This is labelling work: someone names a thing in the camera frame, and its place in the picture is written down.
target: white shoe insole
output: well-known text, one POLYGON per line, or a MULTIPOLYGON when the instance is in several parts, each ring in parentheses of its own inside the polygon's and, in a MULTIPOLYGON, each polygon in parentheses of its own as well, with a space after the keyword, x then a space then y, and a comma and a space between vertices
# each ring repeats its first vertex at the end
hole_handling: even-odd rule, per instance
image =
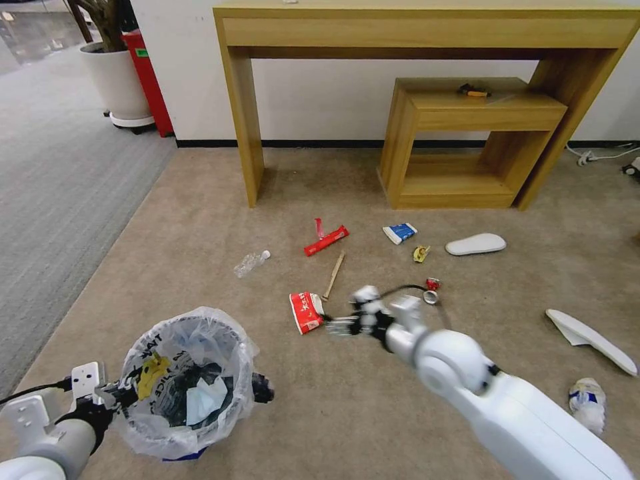
POLYGON ((548 309, 546 314, 570 344, 591 345, 628 374, 638 376, 638 368, 633 360, 596 330, 560 310, 548 309))
POLYGON ((494 233, 479 233, 462 240, 449 242, 445 249, 452 255, 472 255, 503 250, 507 246, 504 238, 494 233))

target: blue and white box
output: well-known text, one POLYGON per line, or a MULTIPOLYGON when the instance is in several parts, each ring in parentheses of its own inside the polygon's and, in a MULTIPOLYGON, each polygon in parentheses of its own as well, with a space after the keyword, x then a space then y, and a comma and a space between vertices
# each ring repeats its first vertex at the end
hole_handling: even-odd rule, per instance
POLYGON ((418 233, 418 230, 416 230, 410 223, 401 223, 400 225, 382 227, 382 231, 389 237, 389 240, 394 242, 396 245, 400 245, 404 240, 418 233))

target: potted plant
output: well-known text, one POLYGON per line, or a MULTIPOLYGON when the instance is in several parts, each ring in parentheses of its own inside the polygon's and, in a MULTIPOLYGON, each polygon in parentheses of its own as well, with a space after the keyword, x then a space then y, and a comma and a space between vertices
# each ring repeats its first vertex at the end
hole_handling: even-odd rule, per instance
POLYGON ((136 128, 153 123, 131 55, 122 40, 122 25, 135 23, 126 0, 75 0, 91 17, 102 41, 82 48, 86 65, 109 117, 117 127, 136 128))

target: black baseboard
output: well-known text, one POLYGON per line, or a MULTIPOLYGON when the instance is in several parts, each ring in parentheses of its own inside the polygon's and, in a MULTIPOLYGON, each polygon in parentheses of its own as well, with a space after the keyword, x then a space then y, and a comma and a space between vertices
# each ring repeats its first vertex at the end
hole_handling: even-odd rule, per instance
MULTIPOLYGON (((482 148, 484 140, 416 140, 416 148, 482 148)), ((571 148, 613 148, 632 143, 640 145, 640 140, 575 140, 571 148)), ((222 148, 237 147, 236 140, 178 140, 178 148, 222 148)), ((262 140, 267 148, 382 148, 384 140, 262 140)))

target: trash can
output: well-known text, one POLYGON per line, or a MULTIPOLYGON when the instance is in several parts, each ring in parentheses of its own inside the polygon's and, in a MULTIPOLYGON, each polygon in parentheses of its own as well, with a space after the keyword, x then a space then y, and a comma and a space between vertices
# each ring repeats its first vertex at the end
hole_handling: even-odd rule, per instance
POLYGON ((171 124, 171 118, 169 118, 169 112, 167 112, 167 106, 162 98, 162 92, 153 72, 151 60, 140 30, 136 29, 124 33, 122 39, 129 48, 135 70, 138 73, 138 78, 140 78, 142 90, 145 92, 149 109, 153 115, 155 126, 158 128, 158 133, 160 133, 161 137, 172 135, 173 125, 171 124))
POLYGON ((125 359, 120 383, 135 386, 138 402, 123 409, 115 425, 137 453, 181 459, 201 452, 250 414, 257 353, 240 324, 222 310, 200 307, 158 323, 125 359), (216 382, 226 388, 221 406, 187 425, 187 392, 216 382))

